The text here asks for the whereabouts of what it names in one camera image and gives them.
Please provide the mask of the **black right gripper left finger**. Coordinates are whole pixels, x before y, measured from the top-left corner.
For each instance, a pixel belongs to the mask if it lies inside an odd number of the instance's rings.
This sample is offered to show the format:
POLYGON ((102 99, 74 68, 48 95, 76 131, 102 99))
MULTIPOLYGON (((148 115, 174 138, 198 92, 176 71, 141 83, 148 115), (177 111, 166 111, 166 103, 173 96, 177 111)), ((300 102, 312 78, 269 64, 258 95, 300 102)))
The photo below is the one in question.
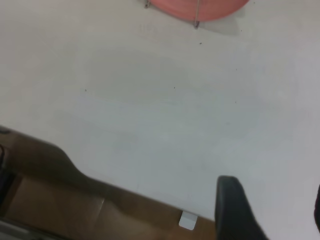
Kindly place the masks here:
POLYGON ((245 190, 234 176, 219 176, 216 184, 215 231, 217 240, 266 240, 245 190))

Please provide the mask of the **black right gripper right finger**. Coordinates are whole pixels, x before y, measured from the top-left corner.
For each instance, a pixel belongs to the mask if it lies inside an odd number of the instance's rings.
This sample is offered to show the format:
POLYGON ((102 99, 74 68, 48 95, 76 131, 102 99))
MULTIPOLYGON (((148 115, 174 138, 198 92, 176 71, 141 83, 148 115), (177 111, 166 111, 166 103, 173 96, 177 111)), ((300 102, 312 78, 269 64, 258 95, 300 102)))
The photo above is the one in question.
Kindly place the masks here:
POLYGON ((320 227, 320 186, 317 190, 317 196, 314 204, 314 221, 317 227, 320 227))

